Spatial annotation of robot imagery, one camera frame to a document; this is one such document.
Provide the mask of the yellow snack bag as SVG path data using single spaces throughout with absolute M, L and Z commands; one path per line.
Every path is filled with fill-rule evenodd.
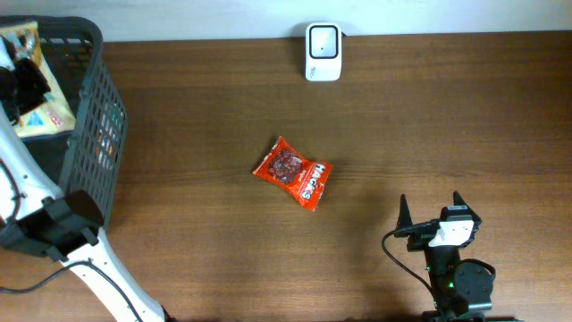
M 43 55 L 38 23 L 36 21 L 5 23 L 1 26 L 1 38 L 13 42 L 19 50 L 27 49 L 51 88 L 51 91 L 45 94 L 45 103 L 24 114 L 16 125 L 12 125 L 16 134 L 22 139 L 27 139 L 72 131 L 76 118 Z

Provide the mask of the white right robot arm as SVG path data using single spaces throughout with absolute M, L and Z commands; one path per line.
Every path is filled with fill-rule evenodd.
M 415 224 L 407 199 L 400 197 L 396 238 L 408 240 L 409 252 L 425 255 L 429 291 L 434 309 L 421 315 L 424 321 L 485 321 L 492 308 L 491 295 L 495 268 L 483 261 L 460 257 L 459 251 L 474 241 L 482 223 L 458 192 L 453 204 L 442 209 L 440 217 Z

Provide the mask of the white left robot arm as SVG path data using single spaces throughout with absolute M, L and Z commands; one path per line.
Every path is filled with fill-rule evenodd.
M 106 237 L 128 129 L 98 31 L 1 28 L 1 244 L 72 271 L 119 321 L 165 321 Z

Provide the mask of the red Hacks candy bag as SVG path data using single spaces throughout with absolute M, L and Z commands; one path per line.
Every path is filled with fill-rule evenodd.
M 304 158 L 279 137 L 252 174 L 287 191 L 303 208 L 315 211 L 332 165 Z

